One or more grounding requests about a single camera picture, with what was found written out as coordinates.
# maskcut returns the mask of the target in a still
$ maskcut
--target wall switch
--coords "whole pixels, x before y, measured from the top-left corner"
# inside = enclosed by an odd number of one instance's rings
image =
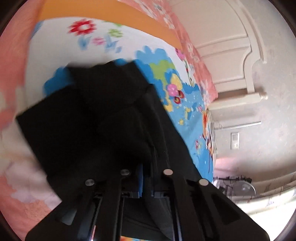
[[[239,132],[232,132],[230,149],[238,149],[238,148],[239,148]]]

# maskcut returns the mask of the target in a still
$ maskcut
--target silver bolt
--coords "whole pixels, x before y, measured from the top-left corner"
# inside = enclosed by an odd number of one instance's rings
[[[173,170],[171,170],[171,169],[165,169],[165,170],[163,171],[163,174],[166,175],[166,176],[170,176],[170,175],[173,174]]]
[[[85,185],[87,185],[87,186],[92,186],[94,184],[94,180],[93,179],[87,179],[86,181],[85,181]]]
[[[120,171],[120,174],[121,174],[122,176],[128,176],[128,175],[130,174],[130,171],[127,170],[127,169],[122,169],[122,170]]]
[[[201,186],[207,186],[209,184],[207,179],[200,179],[198,182]]]

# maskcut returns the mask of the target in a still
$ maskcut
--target black garment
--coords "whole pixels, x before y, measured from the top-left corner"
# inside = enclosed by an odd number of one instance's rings
[[[156,90],[134,63],[69,71],[76,88],[59,90],[17,117],[62,200],[86,179],[104,180],[127,164],[143,163],[148,170],[153,162],[156,179],[166,168],[190,180],[200,178]],[[149,177],[143,198],[125,202],[122,235],[172,239],[169,204],[151,197]]]

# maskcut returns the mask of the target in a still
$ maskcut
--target white headboard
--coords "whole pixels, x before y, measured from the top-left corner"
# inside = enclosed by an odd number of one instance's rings
[[[254,20],[238,0],[169,0],[190,40],[209,69],[218,93],[245,89],[247,94],[217,99],[210,109],[267,99],[256,93],[252,66],[265,60],[265,47]]]

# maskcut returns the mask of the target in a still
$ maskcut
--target orange fabric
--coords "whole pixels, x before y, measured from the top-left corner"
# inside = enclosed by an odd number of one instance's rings
[[[88,17],[119,23],[166,41],[175,48],[182,45],[175,31],[133,7],[116,0],[47,0],[38,17],[39,21],[62,17]]]

